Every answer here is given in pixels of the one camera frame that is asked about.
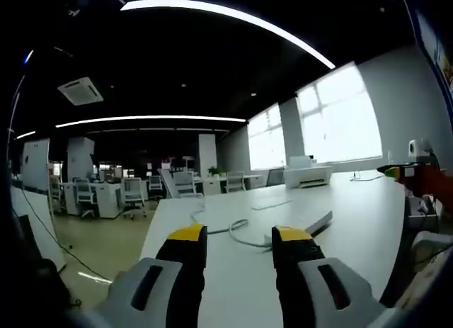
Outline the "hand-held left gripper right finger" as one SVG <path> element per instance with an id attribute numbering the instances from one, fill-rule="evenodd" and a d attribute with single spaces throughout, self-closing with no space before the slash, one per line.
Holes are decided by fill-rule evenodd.
<path id="1" fill-rule="evenodd" d="M 391 327 L 400 317 L 367 280 L 326 258 L 308 232 L 274 226 L 272 251 L 284 327 Z"/>

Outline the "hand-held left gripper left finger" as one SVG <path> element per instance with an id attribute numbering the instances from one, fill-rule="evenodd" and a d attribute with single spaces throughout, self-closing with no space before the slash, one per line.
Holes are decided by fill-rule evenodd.
<path id="1" fill-rule="evenodd" d="M 156 257 L 143 258 L 109 286 L 107 297 L 76 315 L 77 327 L 196 327 L 205 287 L 207 227 L 171 233 Z"/>

